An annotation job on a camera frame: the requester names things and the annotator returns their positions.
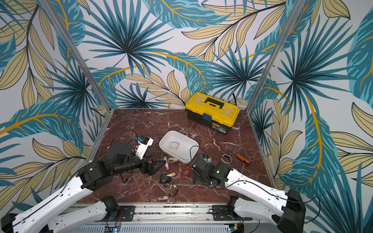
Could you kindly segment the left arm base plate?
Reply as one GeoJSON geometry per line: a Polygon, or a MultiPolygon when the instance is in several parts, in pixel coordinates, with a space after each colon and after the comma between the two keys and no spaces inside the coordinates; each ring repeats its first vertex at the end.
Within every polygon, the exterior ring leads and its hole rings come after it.
{"type": "Polygon", "coordinates": [[[110,208],[101,222],[132,222],[135,208],[136,207],[134,205],[125,205],[110,208]]]}

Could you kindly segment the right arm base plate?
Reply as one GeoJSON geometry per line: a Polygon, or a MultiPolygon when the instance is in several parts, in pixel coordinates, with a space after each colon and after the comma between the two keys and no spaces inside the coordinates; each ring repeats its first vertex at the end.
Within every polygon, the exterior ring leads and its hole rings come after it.
{"type": "Polygon", "coordinates": [[[225,205],[213,205],[209,211],[214,221],[250,221],[251,217],[239,217],[233,210],[229,210],[225,205]]]}

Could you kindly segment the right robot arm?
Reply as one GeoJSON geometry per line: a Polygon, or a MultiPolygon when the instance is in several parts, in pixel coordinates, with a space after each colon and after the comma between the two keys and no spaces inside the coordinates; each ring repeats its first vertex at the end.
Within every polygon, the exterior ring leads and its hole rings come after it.
{"type": "Polygon", "coordinates": [[[306,207],[299,192],[269,187],[221,162],[214,166],[197,158],[191,169],[204,185],[233,190],[248,198],[232,196],[221,210],[213,208],[213,213],[240,221],[261,220],[275,225],[282,233],[303,232],[306,207]]]}

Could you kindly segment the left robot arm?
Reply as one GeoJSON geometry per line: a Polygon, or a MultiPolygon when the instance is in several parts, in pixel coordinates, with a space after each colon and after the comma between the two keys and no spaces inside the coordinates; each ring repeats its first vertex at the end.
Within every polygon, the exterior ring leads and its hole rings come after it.
{"type": "Polygon", "coordinates": [[[136,149],[131,144],[120,143],[109,147],[106,156],[87,164],[77,174],[49,197],[19,213],[9,213],[1,219],[5,233],[66,233],[82,225],[102,219],[117,219],[119,207],[113,197],[68,214],[63,212],[72,204],[113,181],[115,175],[133,173],[154,175],[165,160],[147,160],[147,146],[140,144],[136,149]]]}

